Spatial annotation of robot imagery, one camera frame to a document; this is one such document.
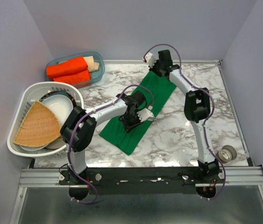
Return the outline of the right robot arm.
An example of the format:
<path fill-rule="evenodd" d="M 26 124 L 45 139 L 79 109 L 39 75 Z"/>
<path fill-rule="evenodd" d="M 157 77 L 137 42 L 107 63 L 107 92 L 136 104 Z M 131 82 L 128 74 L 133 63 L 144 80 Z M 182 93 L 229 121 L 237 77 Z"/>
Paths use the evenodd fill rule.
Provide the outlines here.
<path fill-rule="evenodd" d="M 210 140 L 208 120 L 213 115 L 214 109 L 210 107 L 213 99 L 207 88 L 196 86 L 189 78 L 182 74 L 181 66 L 173 64 L 169 50 L 158 52 L 158 58 L 148 52 L 143 57 L 150 71 L 159 77 L 165 77 L 173 83 L 184 95 L 184 114 L 191 123 L 198 147 L 197 178 L 200 182 L 207 183 L 220 171 Z"/>

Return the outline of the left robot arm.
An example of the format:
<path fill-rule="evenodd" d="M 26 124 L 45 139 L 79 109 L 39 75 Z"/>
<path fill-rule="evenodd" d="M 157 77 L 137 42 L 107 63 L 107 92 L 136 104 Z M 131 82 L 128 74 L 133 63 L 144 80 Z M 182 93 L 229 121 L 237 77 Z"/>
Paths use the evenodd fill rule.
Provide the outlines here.
<path fill-rule="evenodd" d="M 144 94 L 136 91 L 131 95 L 122 92 L 113 100 L 96 107 L 88 109 L 74 107 L 60 130 L 63 141 L 69 145 L 67 150 L 69 178 L 73 183 L 81 184 L 86 180 L 87 165 L 84 150 L 91 143 L 96 127 L 119 117 L 124 130 L 130 132 L 154 118 L 152 107 L 146 104 Z"/>

